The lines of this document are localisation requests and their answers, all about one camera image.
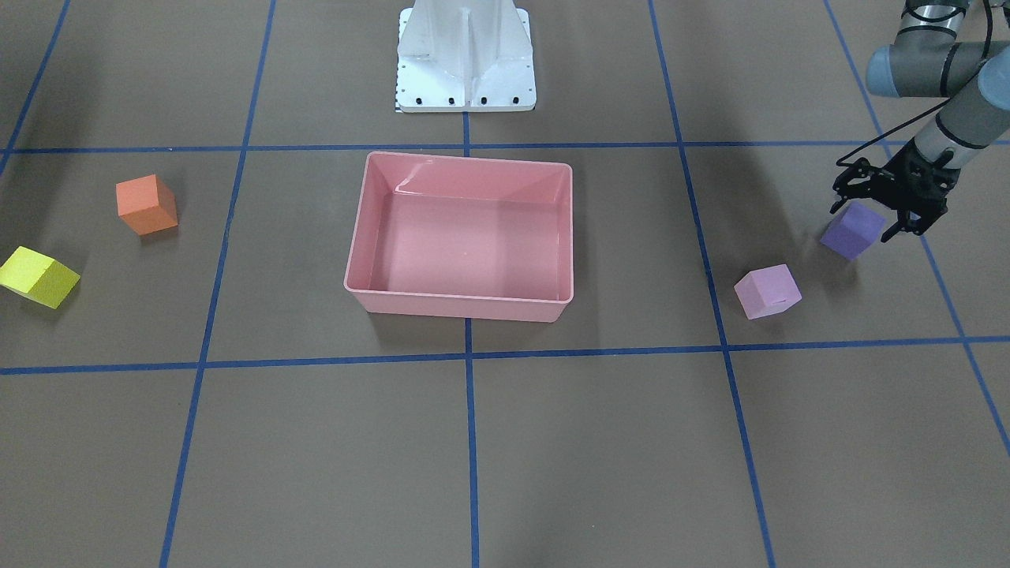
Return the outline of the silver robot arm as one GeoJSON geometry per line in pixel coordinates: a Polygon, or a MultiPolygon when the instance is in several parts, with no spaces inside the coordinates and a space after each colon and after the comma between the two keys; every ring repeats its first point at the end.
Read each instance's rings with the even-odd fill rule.
{"type": "Polygon", "coordinates": [[[870,93],[890,98],[935,98],[921,113],[925,125],[886,165],[858,150],[837,161],[837,212],[852,199],[870,199],[896,213],[881,235],[921,236],[948,211],[960,174],[1009,125],[1009,50],[1006,42],[960,42],[967,1],[906,1],[893,43],[866,65],[870,93]]]}

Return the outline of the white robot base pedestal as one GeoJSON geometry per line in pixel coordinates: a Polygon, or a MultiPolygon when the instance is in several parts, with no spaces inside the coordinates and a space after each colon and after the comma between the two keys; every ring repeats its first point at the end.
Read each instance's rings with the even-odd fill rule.
{"type": "Polygon", "coordinates": [[[524,112],[537,106],[528,11],[512,1],[416,1],[398,17],[395,108],[524,112]]]}

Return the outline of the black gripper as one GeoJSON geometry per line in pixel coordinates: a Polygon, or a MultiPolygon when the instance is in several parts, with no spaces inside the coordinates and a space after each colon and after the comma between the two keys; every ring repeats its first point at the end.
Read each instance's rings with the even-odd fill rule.
{"type": "Polygon", "coordinates": [[[932,217],[916,212],[948,210],[948,194],[960,180],[960,169],[948,166],[955,157],[955,148],[944,148],[936,159],[927,159],[915,144],[909,143],[883,168],[873,170],[866,158],[838,162],[843,172],[832,184],[836,201],[829,213],[836,215],[851,199],[870,198],[898,210],[895,222],[881,234],[881,242],[898,234],[923,236],[932,226],[932,217]]]}

